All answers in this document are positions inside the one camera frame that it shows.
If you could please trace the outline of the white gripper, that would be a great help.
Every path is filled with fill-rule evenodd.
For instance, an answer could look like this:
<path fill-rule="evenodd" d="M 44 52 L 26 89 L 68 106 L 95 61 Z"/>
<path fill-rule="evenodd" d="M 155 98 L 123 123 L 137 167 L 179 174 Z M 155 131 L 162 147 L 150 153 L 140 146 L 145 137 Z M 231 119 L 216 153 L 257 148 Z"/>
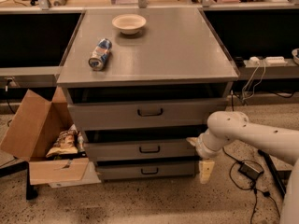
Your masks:
<path fill-rule="evenodd" d="M 198 138 L 188 137 L 186 139 L 192 146 L 196 146 L 196 151 L 199 156 L 204 159 L 199 161 L 199 176 L 200 182 L 206 184 L 211 177 L 215 162 L 208 160 L 216 157 L 222 149 L 222 140 L 217 138 L 214 134 L 207 132 L 201 133 Z"/>

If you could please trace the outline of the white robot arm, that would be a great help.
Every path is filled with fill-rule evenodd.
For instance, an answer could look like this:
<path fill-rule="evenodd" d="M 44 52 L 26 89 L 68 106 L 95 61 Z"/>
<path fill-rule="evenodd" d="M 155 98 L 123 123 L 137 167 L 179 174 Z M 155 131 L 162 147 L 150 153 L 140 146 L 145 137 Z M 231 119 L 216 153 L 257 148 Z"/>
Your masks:
<path fill-rule="evenodd" d="M 217 111 L 207 119 L 207 130 L 188 137 L 203 161 L 239 140 L 292 165 L 279 224 L 299 224 L 299 132 L 252 123 L 242 112 Z"/>

